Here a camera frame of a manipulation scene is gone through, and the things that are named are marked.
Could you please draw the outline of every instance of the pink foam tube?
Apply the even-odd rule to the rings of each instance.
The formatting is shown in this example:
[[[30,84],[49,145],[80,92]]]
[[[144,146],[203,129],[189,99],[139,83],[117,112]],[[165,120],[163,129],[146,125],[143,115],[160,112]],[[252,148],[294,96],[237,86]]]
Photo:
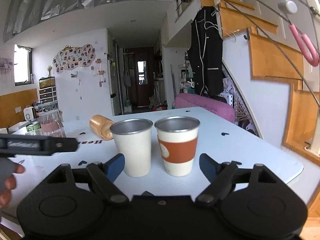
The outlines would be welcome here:
[[[289,28],[292,32],[292,35],[294,36],[299,49],[301,50],[303,56],[305,59],[314,67],[319,65],[319,54],[316,51],[315,47],[313,46],[312,42],[308,38],[306,34],[303,34],[302,36],[299,35],[297,28],[294,26],[294,24],[289,25]],[[310,51],[311,56],[309,55],[308,50],[303,45],[302,41],[307,46],[308,50]]]

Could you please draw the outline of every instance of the green can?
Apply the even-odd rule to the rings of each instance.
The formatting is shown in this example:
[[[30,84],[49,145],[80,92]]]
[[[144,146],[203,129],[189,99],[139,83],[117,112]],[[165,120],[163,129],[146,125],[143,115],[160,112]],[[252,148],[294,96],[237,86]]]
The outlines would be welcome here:
[[[33,122],[32,124],[29,124],[26,126],[27,128],[27,132],[30,132],[30,131],[35,131],[35,130],[38,130],[41,128],[41,123],[40,122]]]

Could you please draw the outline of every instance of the finger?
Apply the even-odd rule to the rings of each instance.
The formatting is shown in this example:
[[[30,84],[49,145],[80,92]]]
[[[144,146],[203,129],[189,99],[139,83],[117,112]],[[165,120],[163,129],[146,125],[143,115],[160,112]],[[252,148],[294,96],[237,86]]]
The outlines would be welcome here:
[[[15,189],[17,186],[16,178],[12,175],[4,181],[4,185],[7,189]]]
[[[25,172],[25,168],[19,164],[19,163],[15,163],[16,165],[16,169],[14,170],[14,173],[24,173]]]
[[[6,190],[5,192],[3,192],[0,195],[0,205],[2,207],[7,207],[10,200],[11,200],[11,191],[10,190]]]

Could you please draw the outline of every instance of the window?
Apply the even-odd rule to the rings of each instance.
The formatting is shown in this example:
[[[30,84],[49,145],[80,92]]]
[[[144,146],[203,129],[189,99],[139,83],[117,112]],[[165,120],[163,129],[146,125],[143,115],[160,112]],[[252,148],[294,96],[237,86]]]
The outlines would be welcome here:
[[[138,72],[139,72],[139,85],[147,85],[148,77],[147,77],[146,61],[138,61]]]
[[[32,84],[32,51],[15,44],[14,46],[14,83],[16,86]]]

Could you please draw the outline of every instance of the white table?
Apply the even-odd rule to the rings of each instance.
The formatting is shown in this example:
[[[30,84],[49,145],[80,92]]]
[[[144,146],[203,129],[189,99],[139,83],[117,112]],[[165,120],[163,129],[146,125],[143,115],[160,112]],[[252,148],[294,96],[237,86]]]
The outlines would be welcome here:
[[[200,107],[113,116],[110,119],[117,122],[124,119],[145,118],[155,123],[161,118],[176,115],[195,117],[201,122],[196,157],[191,173],[184,177],[172,177],[165,172],[156,129],[153,127],[150,173],[141,178],[131,178],[122,172],[114,182],[129,198],[132,198],[133,195],[141,195],[147,190],[154,195],[191,195],[195,199],[209,185],[209,181],[199,168],[201,153],[207,153],[219,163],[239,161],[243,164],[242,168],[252,168],[255,163],[263,163],[285,183],[292,181],[303,170],[303,165],[294,157]],[[64,122],[64,129],[67,137],[76,137],[79,142],[101,140],[91,131],[89,120]],[[15,134],[25,132],[24,127]],[[6,212],[15,216],[19,202],[58,165],[70,163],[72,168],[84,168],[92,162],[104,163],[117,153],[116,145],[111,140],[98,144],[80,144],[78,151],[74,153],[59,153],[46,157],[17,155],[16,158],[12,158],[12,161],[24,160],[23,165],[26,172],[16,175],[18,187],[13,190],[11,208]],[[79,166],[81,161],[86,161],[87,164]]]

